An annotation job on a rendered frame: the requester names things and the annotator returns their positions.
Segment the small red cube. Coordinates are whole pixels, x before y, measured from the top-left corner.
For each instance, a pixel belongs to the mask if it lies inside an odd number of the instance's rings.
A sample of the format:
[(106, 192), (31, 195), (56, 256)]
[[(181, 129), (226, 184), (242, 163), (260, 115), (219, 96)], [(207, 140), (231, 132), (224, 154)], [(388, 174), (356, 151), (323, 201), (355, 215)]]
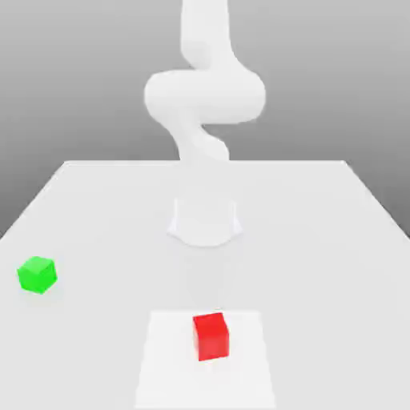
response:
[(229, 356), (230, 334), (222, 312), (194, 316), (192, 325), (198, 361)]

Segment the small green cube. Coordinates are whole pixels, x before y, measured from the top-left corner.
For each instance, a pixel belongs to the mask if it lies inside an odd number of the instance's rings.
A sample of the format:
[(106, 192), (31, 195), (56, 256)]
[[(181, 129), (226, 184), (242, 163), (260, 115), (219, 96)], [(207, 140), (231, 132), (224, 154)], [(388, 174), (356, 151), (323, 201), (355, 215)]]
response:
[(21, 288), (37, 294), (43, 294), (58, 279), (54, 261), (39, 256), (30, 257), (17, 274)]

